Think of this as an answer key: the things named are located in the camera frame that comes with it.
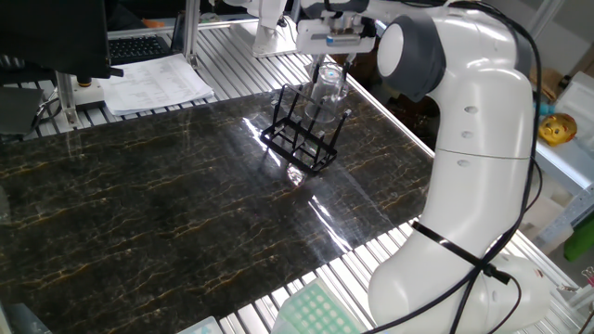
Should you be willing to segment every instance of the glass beaker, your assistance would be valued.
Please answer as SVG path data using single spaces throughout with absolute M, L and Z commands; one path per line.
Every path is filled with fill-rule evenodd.
M 324 63 L 319 68 L 317 82 L 312 88 L 311 98 L 322 103 L 322 108 L 316 115 L 317 105 L 308 103 L 305 114 L 316 122 L 328 123 L 336 119 L 336 109 L 339 102 L 346 96 L 348 85 L 342 78 L 342 67 L 335 63 Z

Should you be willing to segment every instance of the black cable bundle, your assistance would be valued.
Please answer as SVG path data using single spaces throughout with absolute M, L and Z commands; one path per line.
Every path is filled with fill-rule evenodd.
M 454 287 L 452 287 L 451 289 L 449 289 L 448 291 L 443 293 L 441 296 L 437 297 L 432 302 L 429 302 L 426 305 L 420 307 L 418 310 L 416 310 L 408 315 L 405 315 L 399 319 L 396 319 L 390 323 L 387 323 L 385 325 L 382 325 L 382 326 L 379 326 L 372 330 L 369 330 L 363 334 L 380 333 L 380 332 L 383 332 L 384 330 L 387 330 L 389 328 L 398 326 L 398 325 L 416 317 L 417 315 L 421 315 L 424 312 L 433 308 L 435 305 L 437 305 L 440 302 L 447 299 L 452 294 L 454 294 L 464 284 L 468 283 L 468 286 L 466 287 L 464 294 L 462 295 L 462 300 L 460 301 L 456 316 L 454 318 L 454 322 L 452 324 L 452 328 L 450 329 L 450 334 L 456 333 L 459 321 L 460 321 L 460 319 L 462 317 L 462 313 L 464 311 L 464 307 L 466 306 L 466 301 L 468 300 L 468 298 L 470 296 L 472 286 L 473 286 L 474 282 L 476 281 L 477 277 L 484 270 L 485 270 L 485 274 L 489 275 L 489 276 L 494 274 L 493 271 L 495 270 L 499 276 L 504 276 L 508 280 L 513 281 L 514 284 L 516 285 L 516 287 L 518 288 L 517 302 L 511 308 L 510 312 L 503 318 L 503 320 L 499 324 L 497 324 L 497 326 L 495 326 L 493 329 L 491 329 L 491 331 L 489 331 L 488 334 L 492 334 L 495 331 L 497 331 L 511 317 L 513 312 L 517 309 L 518 305 L 520 304 L 520 300 L 522 299 L 522 289 L 520 288 L 520 284 L 518 283 L 517 279 L 515 277 L 509 275 L 508 273 L 497 271 L 497 269 L 495 269 L 493 267 L 493 265 L 491 265 L 489 263 L 495 258 L 495 256 L 497 254 L 499 254 L 503 250 L 503 248 L 508 244 L 508 242 L 510 242 L 511 238 L 513 237 L 515 232 L 520 227 L 520 223 L 522 222 L 523 215 L 526 213 L 526 211 L 528 211 L 528 209 L 530 209 L 532 207 L 532 205 L 534 205 L 534 203 L 538 199 L 541 189 L 542 189 L 542 172 L 540 171 L 540 167 L 538 167 L 538 165 L 536 164 L 536 160 L 535 160 L 536 139 L 537 139 L 537 134 L 538 134 L 538 112 L 540 111 L 540 96 L 542 93 L 542 65 L 540 62 L 540 55 L 538 53 L 536 43 L 535 43 L 534 39 L 532 38 L 532 36 L 530 35 L 530 33 L 524 27 L 522 27 L 520 24 L 518 24 L 514 20 L 506 17 L 503 13 L 501 13 L 498 9 L 494 8 L 493 6 L 490 6 L 484 2 L 478 2 L 478 1 L 477 2 L 475 2 L 475 1 L 457 1 L 457 2 L 450 4 L 449 6 L 455 7 L 455 8 L 480 10 L 480 11 L 484 12 L 485 14 L 491 16 L 492 18 L 499 20 L 500 22 L 505 24 L 510 29 L 516 31 L 530 43 L 530 46 L 532 47 L 532 50 L 535 54 L 535 59 L 536 59 L 536 112 L 535 112 L 535 117 L 534 117 L 534 134 L 533 134 L 532 147 L 531 147 L 531 151 L 530 151 L 530 158 L 531 158 L 531 162 L 532 162 L 531 167 L 536 167 L 536 169 L 538 171 L 540 185 L 539 185 L 538 192 L 536 193 L 535 198 L 528 205 L 528 198 L 530 195 L 530 184 L 531 184 L 532 172 L 533 172 L 533 168 L 529 168 L 528 169 L 528 177 L 526 179 L 526 185 L 524 186 L 523 200 L 522 200 L 522 207 L 524 209 L 521 210 L 520 216 L 518 217 L 517 221 L 510 228 L 510 230 L 508 230 L 503 235 L 501 235 L 501 237 L 497 240 L 495 245 L 486 253 L 484 258 L 480 261 L 480 263 L 474 269 L 472 269 L 465 277 L 463 277 L 459 281 L 459 283 L 457 283 Z

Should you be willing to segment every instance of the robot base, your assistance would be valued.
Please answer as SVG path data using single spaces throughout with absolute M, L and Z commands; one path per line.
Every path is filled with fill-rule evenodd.
M 297 27 L 291 19 L 286 19 L 286 22 L 286 27 L 277 26 L 276 29 L 266 28 L 257 21 L 245 22 L 232 25 L 231 31 L 239 36 L 256 58 L 287 55 L 297 51 L 293 41 L 297 39 Z

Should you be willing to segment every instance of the yellow object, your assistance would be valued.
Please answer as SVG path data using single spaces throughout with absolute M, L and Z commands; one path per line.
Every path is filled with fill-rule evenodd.
M 552 147 L 574 139 L 575 133 L 577 133 L 575 120 L 564 113 L 547 116 L 538 127 L 540 137 L 545 139 Z

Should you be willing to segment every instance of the black cable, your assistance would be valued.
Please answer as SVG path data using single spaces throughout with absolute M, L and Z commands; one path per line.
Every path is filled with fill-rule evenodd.
M 283 17 L 282 17 L 282 19 L 279 19 L 279 20 L 278 20 L 278 23 L 280 23 L 280 22 L 284 23 L 284 24 L 285 24 L 285 27 L 289 27 L 289 32 L 291 33 L 291 40 L 293 40 L 293 42 L 294 42 L 295 44 L 297 44 L 297 41 L 295 41 L 295 36 L 293 36 L 293 28 L 291 27 L 291 25 L 290 25 L 290 24 L 289 24 L 289 22 L 287 21 L 287 18 L 285 18 L 285 17 L 283 16 Z
M 509 19 L 503 13 L 501 13 L 498 9 L 496 9 L 493 6 L 490 6 L 484 2 L 458 1 L 458 2 L 450 4 L 450 6 L 458 7 L 458 8 L 466 8 L 466 9 L 476 9 L 476 10 L 483 11 L 485 14 L 493 17 L 494 19 L 499 20 L 506 26 L 511 27 L 513 30 L 518 32 L 522 37 L 524 37 L 530 43 L 530 46 L 532 47 L 532 50 L 535 54 L 535 60 L 536 60 L 536 96 L 537 96 L 537 98 L 536 98 L 536 112 L 535 112 L 534 124 L 533 124 L 534 125 L 533 126 L 533 142 L 532 142 L 532 146 L 530 149 L 530 158 L 532 160 L 532 163 L 536 163 L 535 162 L 536 138 L 537 138 L 537 134 L 538 134 L 537 130 L 538 130 L 538 120 L 539 120 L 538 119 L 538 111 L 540 110 L 540 96 L 542 94 L 542 64 L 540 61 L 540 54 L 538 53 L 538 48 L 536 46 L 534 39 L 532 38 L 530 33 L 524 27 L 522 27 L 520 24 L 513 21 L 512 19 Z M 391 321 L 387 324 L 384 324 L 382 326 L 379 326 L 377 328 L 369 330 L 363 334 L 379 333 L 386 329 L 398 326 L 398 325 L 400 325 L 400 324 L 402 324 L 402 323 L 404 323 L 418 315 L 421 315 L 424 312 L 426 312 L 427 310 L 433 308 L 435 305 L 437 305 L 440 302 L 442 302 L 443 300 L 445 300 L 446 298 L 448 298 L 450 295 L 452 295 L 454 292 L 456 292 L 458 289 L 460 289 L 467 282 L 470 282 L 471 280 L 475 280 L 476 277 L 479 276 L 481 271 L 484 268 L 486 268 L 487 265 L 495 258 L 495 256 L 497 256 L 497 254 L 499 254 L 503 250 L 503 248 L 508 244 L 508 242 L 510 242 L 511 238 L 513 237 L 515 232 L 520 227 L 520 224 L 522 223 L 523 215 L 525 214 L 525 212 L 527 211 L 527 208 L 528 208 L 527 202 L 528 202 L 528 198 L 530 195 L 531 182 L 532 182 L 532 168 L 529 168 L 527 179 L 526 179 L 526 184 L 524 185 L 523 200 L 522 200 L 522 208 L 524 208 L 524 209 L 522 209 L 520 211 L 520 215 L 519 215 L 518 219 L 516 220 L 516 222 L 514 223 L 514 225 L 507 232 L 505 232 L 503 235 L 501 235 L 501 237 L 497 240 L 495 245 L 486 253 L 486 255 L 481 260 L 481 263 L 478 266 L 473 268 L 454 287 L 452 287 L 451 289 L 446 291 L 444 294 L 442 294 L 441 296 L 439 296 L 432 302 L 427 303 L 426 305 L 420 307 L 418 310 L 415 310 L 408 315 L 405 315 L 399 319 L 396 319 L 396 320 Z M 521 298 L 520 285 L 518 284 L 518 282 L 515 278 L 510 276 L 510 279 L 512 279 L 518 286 L 518 291 L 520 292 L 520 298 Z M 501 322 L 501 324 L 499 324 L 496 327 L 495 330 L 497 330 L 497 328 L 499 328 L 505 321 L 507 321 L 509 319 L 509 317 L 515 311 L 515 309 L 517 308 L 517 305 L 519 305 L 519 303 L 520 303 L 519 301 L 516 303 L 516 305 L 514 306 L 514 308 L 512 308 L 512 310 L 510 311 L 508 316 L 506 316 L 506 318 L 504 318 L 504 320 Z M 460 315 L 456 315 L 456 318 L 461 317 L 463 306 L 464 305 L 461 305 L 461 307 L 458 308 Z
M 471 291 L 472 291 L 472 287 L 474 287 L 474 282 L 476 282 L 476 279 L 479 276 L 473 276 L 471 278 L 471 280 L 468 282 L 468 285 L 466 285 L 466 289 L 464 289 L 464 294 L 462 295 L 462 300 L 460 301 L 460 304 L 458 305 L 458 310 L 456 311 L 456 316 L 454 317 L 454 322 L 452 323 L 452 328 L 449 330 L 450 334 L 455 334 L 456 330 L 458 329 L 458 324 L 460 322 L 460 319 L 462 318 L 462 313 L 464 312 L 464 307 L 466 307 L 466 302 L 468 301 L 468 298 L 471 296 Z
M 513 281 L 513 283 L 516 284 L 516 288 L 518 288 L 518 300 L 516 301 L 516 303 L 513 305 L 513 307 L 511 308 L 510 312 L 508 313 L 508 315 L 506 315 L 503 320 L 501 320 L 499 322 L 499 324 L 497 324 L 497 326 L 495 326 L 493 329 L 491 329 L 490 332 L 488 332 L 487 334 L 493 334 L 495 333 L 499 328 L 501 328 L 501 326 L 503 326 L 503 324 L 505 324 L 506 321 L 508 321 L 511 317 L 511 315 L 513 315 L 514 312 L 516 312 L 516 309 L 518 308 L 518 306 L 520 306 L 520 301 L 522 300 L 522 288 L 520 287 L 520 283 L 518 283 L 518 280 L 516 279 L 516 277 L 508 274 L 508 273 L 501 273 L 505 276 L 507 276 L 510 280 Z
M 532 163 L 533 165 L 536 167 L 536 170 L 538 171 L 538 180 L 539 180 L 539 184 L 538 184 L 538 191 L 536 192 L 536 196 L 534 199 L 532 199 L 532 201 L 530 202 L 530 204 L 526 207 L 526 210 L 530 210 L 530 208 L 532 208 L 533 205 L 535 205 L 536 200 L 540 197 L 540 193 L 542 192 L 542 170 L 540 169 L 540 166 L 538 166 L 538 163 L 536 162 L 536 160 L 532 159 Z

